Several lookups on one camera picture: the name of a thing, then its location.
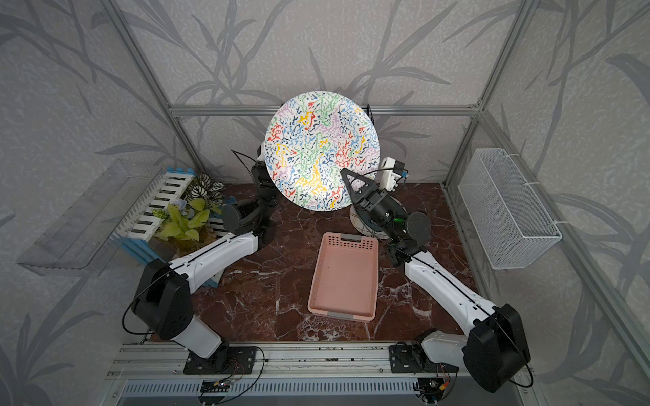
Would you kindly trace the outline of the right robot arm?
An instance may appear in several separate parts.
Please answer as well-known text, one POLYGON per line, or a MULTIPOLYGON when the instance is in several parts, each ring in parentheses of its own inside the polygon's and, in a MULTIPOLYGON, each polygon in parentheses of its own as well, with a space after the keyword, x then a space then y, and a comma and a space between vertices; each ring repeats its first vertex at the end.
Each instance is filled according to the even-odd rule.
POLYGON ((340 172, 357 214, 388 236, 387 251, 396 267, 452 316, 461 334, 433 332, 420 346, 435 364, 467 370, 484 390, 495 393, 529 366, 531 353, 520 314, 509 304, 496 306, 447 271, 427 249, 431 223, 420 211, 408 212, 386 189, 344 168, 340 172))

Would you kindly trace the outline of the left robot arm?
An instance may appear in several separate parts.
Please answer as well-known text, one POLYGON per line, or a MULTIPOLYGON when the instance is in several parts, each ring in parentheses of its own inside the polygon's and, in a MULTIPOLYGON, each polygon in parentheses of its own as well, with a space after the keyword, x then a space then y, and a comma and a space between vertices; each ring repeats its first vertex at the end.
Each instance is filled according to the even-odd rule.
POLYGON ((149 262, 128 310, 163 340, 171 340, 198 357, 220 357, 227 344, 194 313, 191 296, 212 277, 238 260, 256 253, 274 238, 271 220, 278 189, 266 164, 258 158, 251 168, 256 196, 225 206, 227 234, 200 250, 172 262, 149 262))

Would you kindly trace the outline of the colourful patterned round plate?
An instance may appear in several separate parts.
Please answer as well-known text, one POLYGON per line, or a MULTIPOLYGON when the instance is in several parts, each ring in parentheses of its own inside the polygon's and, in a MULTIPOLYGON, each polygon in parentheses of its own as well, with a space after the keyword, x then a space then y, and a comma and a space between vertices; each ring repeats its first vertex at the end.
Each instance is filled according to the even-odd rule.
POLYGON ((338 211, 351 205, 340 171, 375 176, 380 143, 372 120, 352 100, 310 91, 274 114, 262 155, 274 185, 289 201, 311 211, 338 211))

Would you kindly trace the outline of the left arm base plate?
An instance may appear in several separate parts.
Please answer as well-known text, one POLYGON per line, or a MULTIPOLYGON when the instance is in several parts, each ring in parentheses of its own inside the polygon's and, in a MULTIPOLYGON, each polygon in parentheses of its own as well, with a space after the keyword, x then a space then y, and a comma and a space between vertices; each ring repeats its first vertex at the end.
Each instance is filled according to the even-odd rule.
POLYGON ((201 358, 190 351, 183 373, 198 375, 250 375, 255 363, 254 347, 221 346, 209 358, 201 358))

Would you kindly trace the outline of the white plaid round plate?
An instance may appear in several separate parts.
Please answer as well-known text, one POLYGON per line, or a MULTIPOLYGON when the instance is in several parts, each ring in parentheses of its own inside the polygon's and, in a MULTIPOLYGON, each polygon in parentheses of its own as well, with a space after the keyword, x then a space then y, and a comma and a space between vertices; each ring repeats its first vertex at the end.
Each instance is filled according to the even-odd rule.
POLYGON ((355 229, 364 236, 376 238, 378 240, 387 240, 388 236, 381 229, 369 227, 364 219, 360 217, 354 206, 350 207, 350 221, 355 229))

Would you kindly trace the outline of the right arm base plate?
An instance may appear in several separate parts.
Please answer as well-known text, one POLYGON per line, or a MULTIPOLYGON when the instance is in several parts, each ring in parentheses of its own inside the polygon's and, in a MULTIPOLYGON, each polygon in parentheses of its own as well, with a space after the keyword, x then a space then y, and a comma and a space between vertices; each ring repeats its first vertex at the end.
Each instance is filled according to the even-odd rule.
POLYGON ((399 342, 389 346, 391 371, 394 373, 436 372, 437 366, 419 343, 399 342))

